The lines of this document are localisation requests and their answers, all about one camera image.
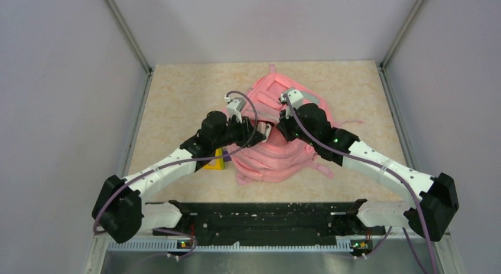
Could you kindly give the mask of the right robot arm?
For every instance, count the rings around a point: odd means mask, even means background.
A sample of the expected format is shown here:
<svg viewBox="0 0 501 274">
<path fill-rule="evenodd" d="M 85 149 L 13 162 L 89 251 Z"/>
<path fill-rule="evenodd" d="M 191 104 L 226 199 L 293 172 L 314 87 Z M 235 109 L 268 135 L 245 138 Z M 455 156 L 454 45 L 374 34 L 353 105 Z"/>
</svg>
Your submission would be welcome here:
<svg viewBox="0 0 501 274">
<path fill-rule="evenodd" d="M 382 155 L 357 135 L 336 128 L 315 103 L 279 113 L 278 130 L 288 141 L 301 140 L 322 159 L 358 171 L 401 197 L 401 201 L 362 200 L 356 217 L 365 227 L 403 227 L 438 242 L 458 211 L 454 179 L 406 167 Z"/>
</svg>

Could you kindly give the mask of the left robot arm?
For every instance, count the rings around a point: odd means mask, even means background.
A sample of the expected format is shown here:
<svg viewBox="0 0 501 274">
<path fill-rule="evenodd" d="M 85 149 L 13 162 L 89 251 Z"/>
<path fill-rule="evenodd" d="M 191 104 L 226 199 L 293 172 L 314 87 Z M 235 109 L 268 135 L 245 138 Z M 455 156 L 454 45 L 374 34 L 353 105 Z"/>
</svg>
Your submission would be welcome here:
<svg viewBox="0 0 501 274">
<path fill-rule="evenodd" d="M 253 147 L 267 140 L 271 128 L 245 116 L 209 112 L 196 134 L 160 162 L 124 178 L 113 175 L 105 180 L 92 211 L 94 233 L 107 233 L 124 243 L 144 230 L 175 227 L 180 209 L 170 203 L 150 204 L 150 199 L 216 159 L 217 149 L 233 144 L 238 149 Z"/>
</svg>

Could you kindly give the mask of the pink backpack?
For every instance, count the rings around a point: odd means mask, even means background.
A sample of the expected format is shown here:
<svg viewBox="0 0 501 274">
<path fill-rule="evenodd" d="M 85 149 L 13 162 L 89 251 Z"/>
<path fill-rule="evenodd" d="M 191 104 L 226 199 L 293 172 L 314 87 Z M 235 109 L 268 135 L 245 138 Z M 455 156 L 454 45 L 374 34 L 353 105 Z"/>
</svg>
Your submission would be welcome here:
<svg viewBox="0 0 501 274">
<path fill-rule="evenodd" d="M 231 159 L 238 171 L 238 184 L 245 185 L 252 181 L 281 182 L 304 168 L 320 171 L 327 178 L 333 178 L 334 173 L 329 167 L 316 163 L 317 153 L 311 145 L 299 139 L 287 141 L 277 128 L 279 113 L 286 108 L 279 101 L 279 97 L 290 88 L 295 88 L 304 95 L 305 105 L 315 103 L 323 109 L 332 126 L 339 127 L 344 124 L 334 121 L 327 102 L 317 93 L 277 73 L 275 66 L 271 64 L 269 73 L 246 92 L 252 103 L 247 103 L 242 110 L 242 117 L 248 117 L 251 122 L 274 124 L 268 140 L 243 150 L 235 144 L 226 148 L 233 154 Z"/>
</svg>

